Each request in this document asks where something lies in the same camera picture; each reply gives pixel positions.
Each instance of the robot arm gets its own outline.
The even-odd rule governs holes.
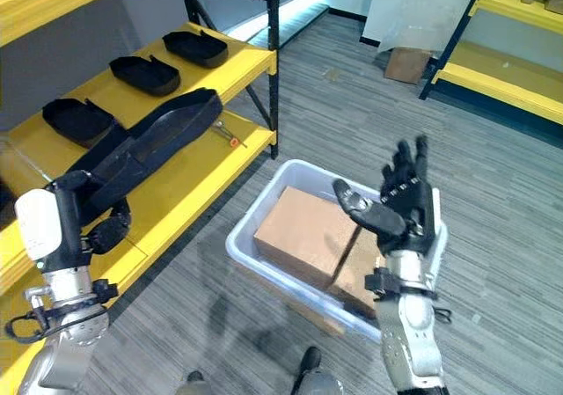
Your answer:
[[[25,291],[32,310],[10,320],[5,331],[19,343],[46,340],[33,358],[19,394],[73,393],[109,325],[103,304],[117,296],[117,287],[107,280],[92,282],[88,266],[93,253],[109,251],[127,235],[130,215],[127,202],[118,201],[108,219],[81,237],[77,192],[92,183],[95,179],[89,173],[70,172],[16,202],[27,253],[45,285]],[[48,310],[43,297],[51,300]],[[22,320],[36,321],[39,330],[19,335],[15,325]]]
[[[383,169],[381,203],[362,198],[341,179],[333,187],[350,217],[377,234],[386,258],[387,267],[375,269],[365,283],[378,297],[382,354],[393,385],[401,395],[448,394],[434,339],[440,196],[426,181],[426,138],[418,137],[416,146],[413,161],[408,144],[398,144],[394,169]]]

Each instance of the plastic storage bin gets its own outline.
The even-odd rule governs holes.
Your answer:
[[[282,292],[299,303],[306,305],[326,318],[336,320],[349,331],[358,332],[371,340],[379,342],[381,340],[379,329],[364,321],[363,318],[345,311],[341,301],[313,288],[311,285],[298,280],[262,259],[253,241],[254,233],[278,201],[286,186],[292,186],[317,197],[337,202],[333,192],[333,181],[336,178],[344,177],[302,160],[289,160],[283,164],[227,237],[227,252],[236,262],[269,280]],[[346,181],[361,195],[379,201],[378,191],[349,179],[346,179]],[[438,237],[428,256],[428,261],[431,264],[428,265],[427,270],[434,277],[437,275],[447,239],[447,229],[445,225],[441,224]]]

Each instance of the brown cardboard box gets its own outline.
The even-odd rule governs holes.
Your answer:
[[[254,235],[260,254],[304,282],[326,289],[354,233],[338,204],[287,187]]]
[[[385,257],[377,248],[377,235],[360,229],[333,285],[328,292],[372,318],[375,316],[374,293],[364,288],[364,277],[376,267],[385,267]]]
[[[422,49],[394,48],[385,69],[385,78],[417,84],[430,55],[430,52]]]

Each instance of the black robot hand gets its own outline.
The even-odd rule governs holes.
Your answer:
[[[339,204],[360,226],[375,232],[383,254],[413,250],[426,254],[435,239],[432,187],[427,183],[428,141],[416,139],[413,160],[406,141],[398,143],[393,168],[383,168],[381,203],[354,193],[342,179],[333,182]]]

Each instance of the floor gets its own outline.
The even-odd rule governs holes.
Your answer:
[[[420,87],[385,80],[362,25],[325,15],[281,53],[281,155],[259,157],[112,308],[84,393],[172,394],[199,369],[217,394],[287,394],[311,344],[346,394],[395,393],[379,346],[334,338],[244,277],[224,240],[275,170],[301,158],[368,186],[401,138],[426,133],[450,242],[438,324],[456,395],[563,394],[561,149]],[[267,80],[255,86],[266,97]],[[230,108],[259,118],[248,96]]]

